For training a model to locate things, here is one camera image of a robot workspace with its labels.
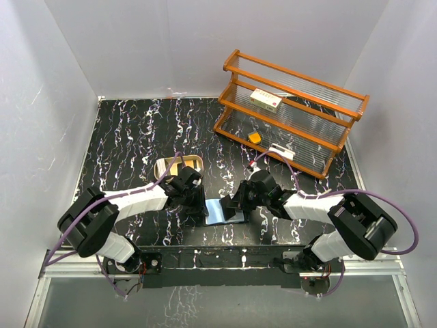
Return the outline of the small orange yellow block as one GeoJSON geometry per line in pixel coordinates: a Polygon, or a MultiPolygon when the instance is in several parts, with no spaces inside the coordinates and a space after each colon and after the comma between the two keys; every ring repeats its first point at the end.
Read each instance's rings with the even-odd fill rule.
{"type": "Polygon", "coordinates": [[[248,140],[252,143],[252,144],[259,144],[262,141],[262,137],[258,132],[254,132],[254,133],[250,133],[248,135],[248,140]]]}

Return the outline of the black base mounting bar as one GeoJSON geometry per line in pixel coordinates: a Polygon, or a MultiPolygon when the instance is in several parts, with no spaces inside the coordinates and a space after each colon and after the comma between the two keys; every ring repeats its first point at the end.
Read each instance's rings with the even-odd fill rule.
{"type": "Polygon", "coordinates": [[[301,275],[306,271],[282,261],[301,249],[287,245],[144,247],[143,287],[300,288],[301,275]]]}

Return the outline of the black blue card holder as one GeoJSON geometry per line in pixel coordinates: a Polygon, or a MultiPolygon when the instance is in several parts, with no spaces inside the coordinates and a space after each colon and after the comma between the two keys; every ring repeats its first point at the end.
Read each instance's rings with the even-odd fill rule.
{"type": "Polygon", "coordinates": [[[227,224],[244,223],[249,220],[249,214],[241,210],[236,210],[236,214],[230,219],[226,219],[223,213],[220,199],[206,200],[208,216],[204,219],[205,226],[221,226],[227,224]]]}

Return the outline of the beige oval plastic tray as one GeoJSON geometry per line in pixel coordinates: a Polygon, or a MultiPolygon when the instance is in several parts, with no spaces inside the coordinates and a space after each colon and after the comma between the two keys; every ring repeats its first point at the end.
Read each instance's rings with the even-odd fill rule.
{"type": "Polygon", "coordinates": [[[170,165],[172,157],[165,157],[158,159],[154,165],[154,177],[155,179],[159,179],[166,169],[170,167],[168,174],[170,176],[177,176],[182,170],[182,163],[185,163],[185,166],[192,167],[194,170],[198,172],[203,171],[203,160],[200,156],[197,155],[186,155],[183,156],[183,161],[178,157],[173,165],[170,165]]]}

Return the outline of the stack of credit cards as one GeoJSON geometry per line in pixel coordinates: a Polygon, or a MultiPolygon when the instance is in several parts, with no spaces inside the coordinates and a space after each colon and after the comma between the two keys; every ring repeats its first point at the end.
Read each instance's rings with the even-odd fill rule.
{"type": "Polygon", "coordinates": [[[165,158],[158,159],[155,164],[155,178],[160,178],[167,170],[168,163],[165,158]]]}

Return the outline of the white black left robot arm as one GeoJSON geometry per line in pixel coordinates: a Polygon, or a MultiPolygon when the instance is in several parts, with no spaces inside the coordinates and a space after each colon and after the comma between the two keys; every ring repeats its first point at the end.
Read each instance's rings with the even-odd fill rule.
{"type": "Polygon", "coordinates": [[[59,219],[57,227],[80,257],[103,256],[132,273],[140,267],[141,251],[130,239],[113,231],[115,224],[138,214],[179,206],[190,216],[206,217],[201,179],[196,169],[183,167],[176,176],[125,191],[104,192],[89,187],[59,219]]]}

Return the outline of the white black small device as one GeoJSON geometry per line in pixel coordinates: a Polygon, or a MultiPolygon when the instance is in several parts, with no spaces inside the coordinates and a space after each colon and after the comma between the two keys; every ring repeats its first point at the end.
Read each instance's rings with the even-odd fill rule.
{"type": "Polygon", "coordinates": [[[294,156],[296,155],[294,151],[289,150],[288,148],[280,146],[279,144],[276,143],[272,143],[268,148],[268,150],[280,154],[282,157],[287,158],[290,161],[293,161],[294,156]]]}

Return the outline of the white red small box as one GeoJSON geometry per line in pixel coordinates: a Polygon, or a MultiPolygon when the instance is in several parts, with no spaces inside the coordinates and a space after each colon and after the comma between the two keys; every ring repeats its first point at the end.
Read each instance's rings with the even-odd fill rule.
{"type": "Polygon", "coordinates": [[[252,91],[249,99],[254,105],[272,113],[276,113],[282,103],[282,97],[276,96],[275,94],[271,94],[259,88],[256,88],[252,91]]]}

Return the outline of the orange wooden shelf rack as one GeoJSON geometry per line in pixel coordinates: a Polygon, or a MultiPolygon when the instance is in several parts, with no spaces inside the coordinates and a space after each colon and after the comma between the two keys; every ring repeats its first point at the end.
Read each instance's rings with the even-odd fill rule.
{"type": "Polygon", "coordinates": [[[224,62],[231,78],[218,102],[225,110],[214,131],[259,152],[279,144],[296,153],[290,161],[275,152],[272,157],[316,178],[324,179],[333,159],[342,151],[354,123],[369,102],[357,94],[319,79],[235,50],[224,62]],[[276,113],[251,103],[259,88],[282,97],[276,113]],[[250,133],[262,141],[253,144],[250,133]]]}

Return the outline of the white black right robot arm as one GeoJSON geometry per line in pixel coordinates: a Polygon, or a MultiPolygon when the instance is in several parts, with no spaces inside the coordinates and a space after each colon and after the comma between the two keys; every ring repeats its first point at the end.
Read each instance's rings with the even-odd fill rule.
{"type": "Polygon", "coordinates": [[[303,270],[320,271],[331,260],[343,256],[374,260],[397,231],[395,220],[365,194],[305,197],[295,190],[282,189],[264,169],[242,180],[236,194],[222,198],[220,205],[225,220],[239,212],[248,215],[261,206],[281,219],[307,219],[333,225],[333,232],[315,237],[289,260],[290,265],[303,270]]]}

